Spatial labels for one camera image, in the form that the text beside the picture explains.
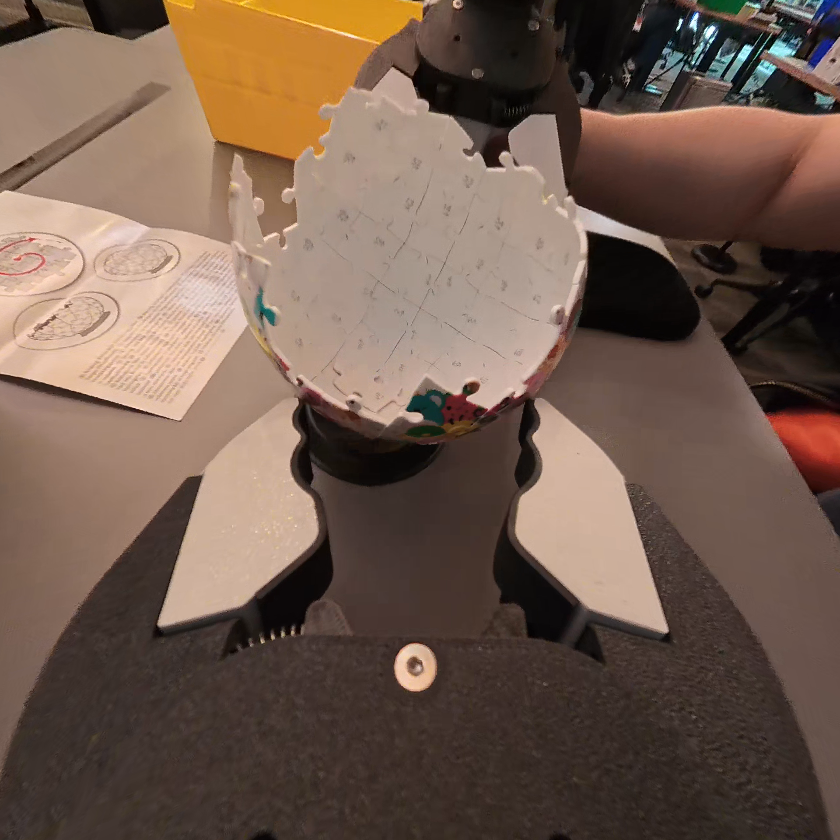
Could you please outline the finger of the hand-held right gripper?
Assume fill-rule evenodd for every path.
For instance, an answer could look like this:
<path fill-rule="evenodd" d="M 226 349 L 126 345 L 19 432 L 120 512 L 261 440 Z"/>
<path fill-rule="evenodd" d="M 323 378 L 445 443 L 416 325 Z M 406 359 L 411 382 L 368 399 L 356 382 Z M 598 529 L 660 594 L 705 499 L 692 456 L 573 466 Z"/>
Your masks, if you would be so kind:
<path fill-rule="evenodd" d="M 417 96 L 412 79 L 396 68 L 363 93 L 363 115 L 428 115 L 427 101 Z"/>
<path fill-rule="evenodd" d="M 546 196 L 567 197 L 560 136 L 553 114 L 531 114 L 508 133 L 509 151 L 519 166 L 537 171 Z"/>

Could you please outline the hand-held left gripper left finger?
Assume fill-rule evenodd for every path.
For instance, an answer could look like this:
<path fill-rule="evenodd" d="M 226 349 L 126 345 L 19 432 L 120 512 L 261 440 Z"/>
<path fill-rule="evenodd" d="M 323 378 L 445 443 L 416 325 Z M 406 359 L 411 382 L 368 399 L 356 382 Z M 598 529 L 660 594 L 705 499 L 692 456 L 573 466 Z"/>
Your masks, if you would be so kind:
<path fill-rule="evenodd" d="M 308 430 L 306 409 L 288 398 L 207 465 L 157 619 L 162 635 L 233 621 L 253 645 L 302 630 L 333 578 Z"/>

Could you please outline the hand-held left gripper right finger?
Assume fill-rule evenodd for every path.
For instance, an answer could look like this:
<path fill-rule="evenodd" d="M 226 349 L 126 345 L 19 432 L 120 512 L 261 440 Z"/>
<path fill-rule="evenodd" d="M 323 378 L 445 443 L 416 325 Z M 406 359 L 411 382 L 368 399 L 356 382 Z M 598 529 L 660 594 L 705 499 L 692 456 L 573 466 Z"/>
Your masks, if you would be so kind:
<path fill-rule="evenodd" d="M 605 627 L 664 641 L 669 625 L 622 472 L 538 398 L 521 415 L 520 456 L 496 553 L 503 604 L 528 635 L 578 647 Z"/>

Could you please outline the partly built puzzle ball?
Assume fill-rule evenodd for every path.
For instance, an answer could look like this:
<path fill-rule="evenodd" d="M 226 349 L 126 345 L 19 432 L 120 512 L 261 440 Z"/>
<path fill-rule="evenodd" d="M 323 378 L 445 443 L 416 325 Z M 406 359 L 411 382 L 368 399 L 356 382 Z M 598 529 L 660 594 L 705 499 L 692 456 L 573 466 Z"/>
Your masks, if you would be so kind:
<path fill-rule="evenodd" d="M 367 438 L 439 444 L 537 395 L 571 341 L 587 238 L 571 194 L 502 152 L 488 166 L 452 117 L 321 107 L 264 235 L 242 157 L 228 188 L 245 318 L 298 399 Z"/>

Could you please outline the person's right forearm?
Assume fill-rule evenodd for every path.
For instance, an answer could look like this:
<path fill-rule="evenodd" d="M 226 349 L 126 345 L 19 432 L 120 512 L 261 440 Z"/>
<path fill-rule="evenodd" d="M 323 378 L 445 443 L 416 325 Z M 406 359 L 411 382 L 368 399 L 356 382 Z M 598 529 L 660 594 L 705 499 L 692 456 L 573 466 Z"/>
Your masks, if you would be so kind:
<path fill-rule="evenodd" d="M 584 110 L 578 204 L 662 238 L 838 251 L 839 116 Z"/>

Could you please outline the black ball stand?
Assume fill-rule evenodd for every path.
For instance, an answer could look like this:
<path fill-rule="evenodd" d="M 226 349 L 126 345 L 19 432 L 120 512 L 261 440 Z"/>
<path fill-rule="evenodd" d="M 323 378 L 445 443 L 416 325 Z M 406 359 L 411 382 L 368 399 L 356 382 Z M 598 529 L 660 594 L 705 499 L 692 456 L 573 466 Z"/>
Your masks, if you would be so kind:
<path fill-rule="evenodd" d="M 441 455 L 443 444 L 417 444 L 372 439 L 338 425 L 300 402 L 292 422 L 301 435 L 304 471 L 314 469 L 358 487 L 384 487 L 414 478 Z"/>

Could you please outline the yellow plastic bin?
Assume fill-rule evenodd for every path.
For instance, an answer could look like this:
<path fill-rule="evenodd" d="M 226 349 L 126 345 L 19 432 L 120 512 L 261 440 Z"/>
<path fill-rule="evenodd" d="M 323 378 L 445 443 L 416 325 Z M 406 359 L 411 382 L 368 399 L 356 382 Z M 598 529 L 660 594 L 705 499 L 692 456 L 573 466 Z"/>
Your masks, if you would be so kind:
<path fill-rule="evenodd" d="M 403 1 L 164 1 L 216 141 L 295 160 L 372 51 L 422 15 Z"/>

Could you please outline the black cushioned pad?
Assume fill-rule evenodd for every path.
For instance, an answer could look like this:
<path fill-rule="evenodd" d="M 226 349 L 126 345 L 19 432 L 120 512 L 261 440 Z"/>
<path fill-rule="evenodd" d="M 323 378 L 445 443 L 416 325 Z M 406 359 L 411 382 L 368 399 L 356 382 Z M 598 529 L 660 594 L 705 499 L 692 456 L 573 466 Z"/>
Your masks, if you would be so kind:
<path fill-rule="evenodd" d="M 578 327 L 676 342 L 700 324 L 699 304 L 674 263 L 634 241 L 589 233 Z"/>

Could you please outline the black chair base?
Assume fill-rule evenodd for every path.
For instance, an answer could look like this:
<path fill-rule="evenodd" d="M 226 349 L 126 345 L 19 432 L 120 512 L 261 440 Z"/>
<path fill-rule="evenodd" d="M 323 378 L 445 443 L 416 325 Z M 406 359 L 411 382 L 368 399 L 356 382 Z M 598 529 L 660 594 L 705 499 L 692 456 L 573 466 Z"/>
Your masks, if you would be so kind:
<path fill-rule="evenodd" d="M 755 341 L 797 319 L 805 320 L 815 336 L 838 355 L 839 254 L 762 247 L 762 266 L 781 278 L 753 284 L 731 279 L 738 267 L 728 252 L 731 246 L 728 241 L 722 246 L 699 245 L 691 251 L 696 262 L 719 274 L 710 283 L 695 287 L 698 298 L 707 299 L 715 289 L 729 288 L 747 292 L 755 299 L 751 309 L 721 339 L 730 355 L 745 353 Z"/>

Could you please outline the folded instruction leaflet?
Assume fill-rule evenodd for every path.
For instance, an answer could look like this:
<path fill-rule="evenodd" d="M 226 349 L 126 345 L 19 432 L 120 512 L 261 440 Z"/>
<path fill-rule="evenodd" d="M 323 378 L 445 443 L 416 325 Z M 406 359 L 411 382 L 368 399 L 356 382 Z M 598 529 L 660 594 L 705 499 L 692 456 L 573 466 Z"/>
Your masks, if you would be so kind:
<path fill-rule="evenodd" d="M 2 377 L 180 422 L 245 327 L 228 245 L 2 192 Z"/>

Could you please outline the orange cloth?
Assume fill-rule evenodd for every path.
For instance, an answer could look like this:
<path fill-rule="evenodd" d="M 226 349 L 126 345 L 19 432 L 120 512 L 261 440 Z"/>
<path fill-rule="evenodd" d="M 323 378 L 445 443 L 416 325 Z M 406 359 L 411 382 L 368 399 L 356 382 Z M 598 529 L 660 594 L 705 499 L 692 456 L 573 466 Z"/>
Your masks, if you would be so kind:
<path fill-rule="evenodd" d="M 794 407 L 770 412 L 782 445 L 816 494 L 839 488 L 839 414 L 826 408 Z"/>

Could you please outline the black bag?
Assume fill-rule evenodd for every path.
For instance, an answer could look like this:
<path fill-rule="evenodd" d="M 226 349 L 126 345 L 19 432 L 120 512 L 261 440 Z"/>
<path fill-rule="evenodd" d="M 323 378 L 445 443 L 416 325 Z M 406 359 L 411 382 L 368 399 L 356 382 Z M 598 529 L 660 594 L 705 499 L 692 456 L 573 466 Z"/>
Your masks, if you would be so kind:
<path fill-rule="evenodd" d="M 839 415 L 838 387 L 792 381 L 762 381 L 749 389 L 767 416 L 781 413 Z"/>

